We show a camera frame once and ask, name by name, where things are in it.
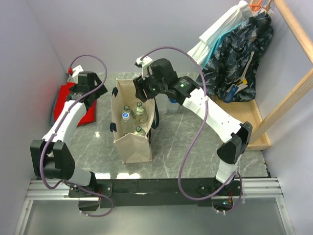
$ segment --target water bottle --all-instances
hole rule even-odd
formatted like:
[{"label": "water bottle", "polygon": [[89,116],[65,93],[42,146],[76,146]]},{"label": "water bottle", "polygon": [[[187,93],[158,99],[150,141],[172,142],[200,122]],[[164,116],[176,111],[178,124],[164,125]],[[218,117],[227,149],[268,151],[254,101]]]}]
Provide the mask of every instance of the water bottle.
[{"label": "water bottle", "polygon": [[131,118],[134,120],[134,123],[136,123],[135,113],[128,105],[124,106],[123,112],[128,113],[131,116]]},{"label": "water bottle", "polygon": [[135,131],[135,123],[129,113],[123,113],[121,119],[123,134],[133,133]]},{"label": "water bottle", "polygon": [[135,109],[135,117],[136,121],[138,121],[141,124],[146,123],[148,119],[146,107],[143,106],[141,102],[137,103],[137,107]]},{"label": "water bottle", "polygon": [[164,114],[167,112],[167,103],[168,103],[167,95],[165,94],[158,94],[156,96],[156,105],[159,114]]},{"label": "water bottle", "polygon": [[176,113],[179,109],[179,104],[176,100],[174,99],[168,99],[168,111],[171,113]]},{"label": "water bottle", "polygon": [[136,127],[134,134],[139,136],[146,136],[146,132],[140,126]]}]

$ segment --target marble floor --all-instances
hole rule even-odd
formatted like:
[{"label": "marble floor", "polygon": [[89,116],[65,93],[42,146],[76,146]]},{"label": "marble floor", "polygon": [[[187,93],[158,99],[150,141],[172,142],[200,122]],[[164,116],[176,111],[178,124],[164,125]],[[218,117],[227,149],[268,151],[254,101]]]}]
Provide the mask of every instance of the marble floor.
[{"label": "marble floor", "polygon": [[[179,74],[195,77],[195,73]],[[111,91],[116,78],[132,79],[134,73],[109,73],[105,86],[109,90],[97,101],[96,122],[76,128],[69,146],[81,168],[97,173],[98,178],[176,178],[184,154],[202,123],[193,112],[181,108],[177,113],[160,115],[160,125],[152,130],[152,161],[122,164],[113,144],[111,123]],[[221,145],[218,135],[205,126],[189,154],[183,177],[214,177],[219,165],[216,149]],[[261,151],[246,151],[239,162],[244,177],[267,177]]]}]

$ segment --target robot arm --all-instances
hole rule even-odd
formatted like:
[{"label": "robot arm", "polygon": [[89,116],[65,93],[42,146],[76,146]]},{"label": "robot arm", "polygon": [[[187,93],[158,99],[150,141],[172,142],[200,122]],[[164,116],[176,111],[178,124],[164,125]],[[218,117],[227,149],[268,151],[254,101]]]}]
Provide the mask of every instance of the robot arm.
[{"label": "robot arm", "polygon": [[208,102],[209,113],[206,123],[220,136],[222,146],[217,150],[220,165],[216,179],[224,183],[236,170],[241,155],[245,151],[252,132],[252,125],[241,123],[231,117],[208,96],[190,77],[178,78],[167,59],[152,61],[145,57],[137,59],[136,65],[142,68],[143,76],[134,79],[136,97],[145,102],[157,94],[166,94],[180,105],[204,119],[205,102]]},{"label": "robot arm", "polygon": [[40,177],[39,162],[43,147],[51,135],[55,133],[56,127],[64,118],[64,114],[68,112],[68,115],[63,120],[60,128],[56,133],[56,136],[49,144],[49,147],[45,153],[45,176],[50,179],[66,180],[73,184],[85,186],[92,191],[97,191],[97,183],[94,173],[85,171],[75,165],[75,161],[67,145],[69,145],[71,137],[79,121],[86,114],[94,101],[102,94],[107,92],[107,89],[105,86],[101,87],[95,93],[90,94],[80,102],[76,103],[71,108],[70,112],[68,111],[69,107],[72,106],[78,98],[93,90],[100,84],[101,81],[99,77],[93,72],[81,71],[78,74],[78,83],[70,88],[70,94],[67,96],[64,108],[53,127],[42,138],[42,140],[34,140],[30,146],[31,157],[36,176]]}]

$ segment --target table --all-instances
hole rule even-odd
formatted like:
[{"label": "table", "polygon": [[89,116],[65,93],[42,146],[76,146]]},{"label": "table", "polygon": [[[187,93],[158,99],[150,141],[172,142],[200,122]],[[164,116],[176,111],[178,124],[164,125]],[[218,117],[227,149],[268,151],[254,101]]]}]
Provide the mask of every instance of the table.
[{"label": "table", "polygon": [[[177,113],[160,115],[160,125],[152,130],[152,161],[122,164],[113,144],[111,123],[111,91],[118,79],[132,79],[135,73],[109,73],[105,86],[108,91],[97,100],[96,122],[76,128],[70,151],[76,164],[93,171],[97,178],[177,178],[184,154],[194,139],[202,120],[182,107]],[[195,73],[180,73],[192,78]],[[218,135],[207,125],[189,154],[183,177],[214,177],[220,159],[216,155],[222,144]],[[261,151],[247,150],[240,162],[244,177],[267,177],[268,172]]]}]

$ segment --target red towel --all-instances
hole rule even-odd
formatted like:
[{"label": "red towel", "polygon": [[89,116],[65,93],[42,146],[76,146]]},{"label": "red towel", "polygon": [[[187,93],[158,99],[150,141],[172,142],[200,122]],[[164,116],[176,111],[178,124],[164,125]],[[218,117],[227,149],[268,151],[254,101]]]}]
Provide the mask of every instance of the red towel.
[{"label": "red towel", "polygon": [[[57,98],[57,101],[55,103],[55,107],[53,110],[54,121],[56,121],[59,115],[61,114],[67,95],[69,94],[69,89],[74,85],[75,85],[74,82],[68,82],[66,85],[62,85],[60,87],[58,98]],[[78,126],[96,121],[96,116],[95,116],[96,102],[97,100],[94,101],[93,105],[89,108],[85,116],[83,116],[83,118],[80,120]]]}]

